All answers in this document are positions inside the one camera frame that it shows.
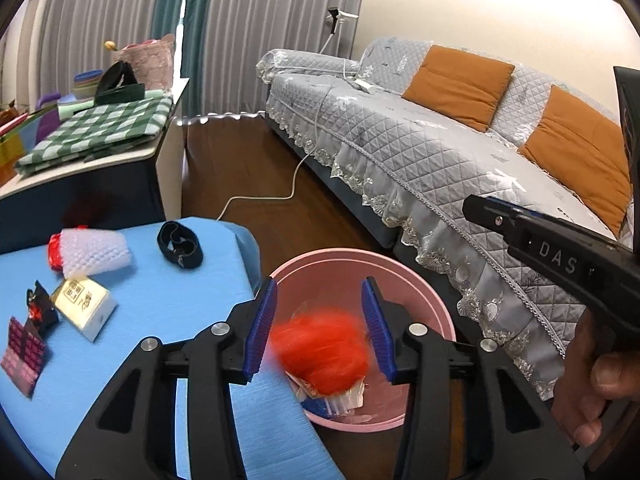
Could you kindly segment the person right hand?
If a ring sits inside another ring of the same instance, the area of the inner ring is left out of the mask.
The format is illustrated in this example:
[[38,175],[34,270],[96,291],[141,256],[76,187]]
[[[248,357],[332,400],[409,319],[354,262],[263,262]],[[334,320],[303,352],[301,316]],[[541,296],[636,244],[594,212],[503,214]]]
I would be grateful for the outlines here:
[[602,432],[605,402],[639,400],[639,352],[613,352],[594,358],[596,328],[585,310],[566,350],[564,374],[554,385],[551,413],[570,442],[590,446]]

